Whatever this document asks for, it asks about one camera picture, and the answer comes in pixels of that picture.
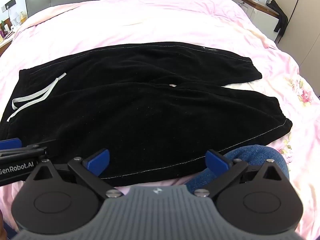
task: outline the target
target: pink cloth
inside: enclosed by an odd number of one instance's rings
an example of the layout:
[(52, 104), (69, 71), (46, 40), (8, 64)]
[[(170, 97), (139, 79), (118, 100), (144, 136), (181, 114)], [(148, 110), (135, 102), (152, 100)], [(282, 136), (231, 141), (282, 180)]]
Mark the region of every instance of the pink cloth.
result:
[[(95, 21), (88, 21), (94, 16)], [(228, 85), (278, 98), (292, 130), (270, 144), (286, 159), (292, 185), (304, 206), (297, 233), (320, 235), (320, 101), (280, 51), (231, 0), (100, 0), (60, 5), (30, 17), (0, 57), (0, 113), (18, 81), (19, 70), (81, 51), (125, 43), (180, 41), (250, 57), (262, 80)], [(188, 178), (152, 183), (172, 185)], [(22, 182), (0, 188), (0, 208), (14, 225), (10, 206)]]

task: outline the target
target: white drawstring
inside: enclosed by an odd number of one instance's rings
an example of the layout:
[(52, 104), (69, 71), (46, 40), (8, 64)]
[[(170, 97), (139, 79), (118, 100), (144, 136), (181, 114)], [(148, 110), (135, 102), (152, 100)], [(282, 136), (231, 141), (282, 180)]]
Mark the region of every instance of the white drawstring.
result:
[(31, 105), (34, 105), (38, 102), (41, 102), (43, 100), (45, 100), (51, 93), (52, 89), (54, 88), (54, 86), (57, 84), (57, 82), (63, 78), (64, 76), (66, 75), (66, 73), (63, 73), (61, 76), (59, 76), (58, 78), (56, 78), (49, 86), (47, 86), (46, 88), (40, 90), (39, 92), (36, 92), (30, 96), (26, 96), (26, 97), (22, 97), (22, 98), (15, 98), (12, 100), (12, 109), (13, 110), (16, 110), (18, 109), (14, 103), (18, 103), (18, 102), (24, 102), (24, 101), (29, 101), (31, 99), (34, 99), (36, 97), (39, 97), (40, 95), (44, 94), (42, 97), (36, 99), (36, 100), (33, 100), (33, 101), (30, 101), (26, 104), (24, 104), (23, 106), (21, 106), (17, 111), (15, 111), (12, 115), (10, 115), (10, 117), (8, 118), (7, 122), (9, 122), (10, 118), (14, 117), (19, 111), (21, 111), (22, 109), (25, 109), (26, 107), (28, 106), (31, 106)]

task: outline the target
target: black garment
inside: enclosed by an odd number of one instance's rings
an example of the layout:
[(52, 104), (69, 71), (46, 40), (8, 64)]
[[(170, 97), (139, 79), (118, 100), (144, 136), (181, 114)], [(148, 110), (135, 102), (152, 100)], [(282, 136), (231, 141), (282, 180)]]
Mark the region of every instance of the black garment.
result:
[[(12, 99), (64, 72), (47, 99), (6, 121)], [(100, 177), (113, 186), (182, 177), (205, 169), (208, 149), (267, 145), (290, 131), (276, 98), (221, 87), (261, 78), (247, 57), (186, 43), (93, 49), (21, 70), (0, 139), (58, 139), (54, 163), (107, 148), (110, 165)]]
[(284, 35), (285, 29), (287, 28), (288, 25), (288, 17), (285, 15), (283, 10), (279, 7), (279, 5), (276, 3), (275, 0), (272, 0), (270, 3), (267, 3), (267, 6), (276, 11), (279, 14), (279, 21), (278, 24), (275, 27), (275, 32), (279, 32), (279, 35), (282, 37)]

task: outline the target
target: person's leg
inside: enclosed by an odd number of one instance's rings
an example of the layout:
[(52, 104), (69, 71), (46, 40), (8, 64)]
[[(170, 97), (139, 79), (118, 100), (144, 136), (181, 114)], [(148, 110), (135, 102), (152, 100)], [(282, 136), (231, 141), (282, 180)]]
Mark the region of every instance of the person's leg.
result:
[[(274, 159), (284, 175), (289, 179), (289, 170), (284, 158), (277, 150), (271, 147), (261, 145), (244, 146), (228, 152), (224, 156), (229, 160), (242, 159), (249, 163), (249, 165), (262, 165), (266, 159)], [(190, 192), (194, 192), (196, 189), (201, 188), (216, 177), (217, 176), (207, 168), (193, 179), (189, 180), (186, 183), (186, 186)]]

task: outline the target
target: white stitching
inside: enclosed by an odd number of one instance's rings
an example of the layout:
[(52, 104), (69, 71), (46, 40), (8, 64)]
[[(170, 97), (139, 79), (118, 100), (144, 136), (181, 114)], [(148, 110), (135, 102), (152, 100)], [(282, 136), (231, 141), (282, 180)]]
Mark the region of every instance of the white stitching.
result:
[[(166, 45), (139, 45), (139, 46), (131, 46), (131, 47), (108, 48), (108, 49), (124, 49), (124, 48), (128, 49), (128, 48), (137, 48), (137, 47), (182, 47), (182, 48), (187, 48), (187, 49), (193, 49), (193, 48), (189, 48), (189, 47), (185, 47), (185, 46), (180, 46), (180, 45), (172, 45), (172, 46), (166, 46)], [(88, 52), (86, 52), (86, 53), (84, 53), (84, 54), (81, 54), (81, 55), (78, 55), (78, 56), (75, 56), (75, 57), (72, 57), (72, 58), (68, 58), (68, 59), (66, 59), (66, 60), (63, 60), (63, 61), (60, 61), (60, 62), (56, 62), (56, 63), (53, 63), (53, 64), (51, 64), (51, 65), (49, 65), (49, 66), (40, 68), (40, 69), (38, 69), (38, 70), (30, 73), (30, 75), (31, 75), (31, 74), (34, 74), (34, 73), (36, 73), (36, 72), (38, 72), (38, 71), (40, 71), (40, 70), (42, 70), (42, 69), (44, 69), (44, 68), (47, 68), (47, 67), (56, 65), (56, 64), (58, 64), (58, 63), (65, 62), (65, 61), (67, 61), (67, 60), (71, 60), (71, 59), (74, 59), (74, 58), (76, 58), (76, 57), (84, 56), (84, 55), (86, 55), (86, 54), (88, 54), (88, 53), (90, 53), (90, 52), (104, 51), (104, 50), (108, 50), (108, 49), (99, 49), (99, 50), (88, 51)], [(246, 61), (246, 62), (251, 62), (250, 60), (244, 60), (244, 59), (240, 59), (240, 58), (236, 58), (236, 57), (231, 57), (231, 56), (227, 56), (227, 55), (220, 54), (220, 53), (217, 53), (217, 52), (203, 51), (203, 50), (199, 50), (199, 49), (193, 49), (193, 50), (197, 50), (197, 51), (200, 51), (200, 52), (207, 52), (207, 53), (218, 54), (218, 55), (222, 55), (222, 56), (229, 57), (229, 58), (234, 58), (234, 59), (238, 59), (238, 60), (242, 60), (242, 61)]]
[[(237, 143), (237, 144), (235, 144), (235, 145), (232, 145), (232, 146), (230, 146), (230, 147), (228, 147), (228, 148), (225, 148), (225, 149), (223, 149), (223, 150), (220, 150), (220, 151), (218, 151), (218, 152), (222, 152), (222, 151), (227, 150), (227, 149), (229, 149), (229, 148), (231, 148), (231, 147), (233, 147), (233, 146), (236, 146), (236, 145), (239, 145), (239, 144), (241, 144), (241, 143), (247, 142), (247, 141), (249, 141), (249, 140), (255, 139), (255, 138), (257, 138), (257, 137), (259, 137), (259, 136), (261, 136), (261, 135), (264, 135), (264, 134), (266, 134), (266, 133), (268, 133), (268, 132), (271, 132), (271, 131), (274, 130), (274, 129), (277, 129), (277, 128), (281, 127), (281, 126), (284, 126), (284, 124), (287, 122), (287, 120), (288, 120), (288, 118), (285, 119), (285, 121), (284, 121), (284, 123), (283, 123), (282, 125), (278, 125), (277, 127), (273, 128), (273, 129), (271, 129), (271, 130), (269, 130), (269, 131), (266, 131), (266, 132), (264, 132), (264, 133), (262, 133), (262, 134), (260, 134), (260, 135), (257, 135), (257, 136), (255, 136), (255, 137), (252, 137), (252, 138), (248, 139), (248, 140), (245, 140), (245, 141), (243, 141), (243, 142), (240, 142), (240, 143)], [(170, 166), (163, 167), (163, 168), (151, 169), (151, 170), (146, 170), (146, 171), (139, 171), (139, 172), (130, 173), (130, 174), (126, 174), (126, 175), (114, 176), (114, 177), (109, 177), (109, 178), (101, 178), (101, 179), (113, 179), (113, 178), (118, 178), (118, 177), (125, 177), (125, 176), (129, 176), (129, 175), (144, 173), (144, 172), (147, 172), (147, 171), (162, 170), (162, 169), (170, 168), (170, 167), (173, 167), (173, 166), (177, 166), (177, 165), (181, 165), (181, 164), (193, 162), (193, 161), (199, 160), (199, 159), (201, 159), (201, 158), (204, 158), (204, 156), (199, 157), (199, 158), (196, 158), (196, 159), (191, 160), (191, 161), (187, 161), (187, 162), (183, 162), (183, 163), (177, 163), (177, 164), (170, 165)]]

